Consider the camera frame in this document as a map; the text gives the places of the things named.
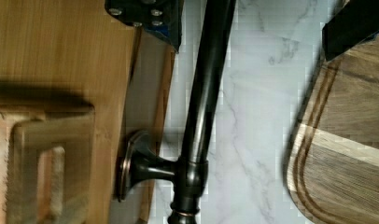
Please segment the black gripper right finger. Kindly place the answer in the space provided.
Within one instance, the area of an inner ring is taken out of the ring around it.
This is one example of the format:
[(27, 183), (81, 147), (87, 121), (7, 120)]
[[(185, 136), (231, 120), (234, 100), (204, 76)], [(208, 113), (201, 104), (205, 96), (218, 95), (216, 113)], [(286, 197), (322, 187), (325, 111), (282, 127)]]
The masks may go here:
[(322, 47), (331, 61), (379, 34), (379, 0), (349, 0), (323, 27)]

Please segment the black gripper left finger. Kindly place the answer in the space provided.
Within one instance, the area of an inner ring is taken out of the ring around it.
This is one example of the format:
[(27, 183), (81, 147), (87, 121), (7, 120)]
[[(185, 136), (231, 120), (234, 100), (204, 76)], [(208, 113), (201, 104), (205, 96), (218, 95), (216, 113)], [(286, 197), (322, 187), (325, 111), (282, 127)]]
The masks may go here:
[(182, 0), (105, 0), (105, 11), (125, 25), (143, 28), (179, 52)]

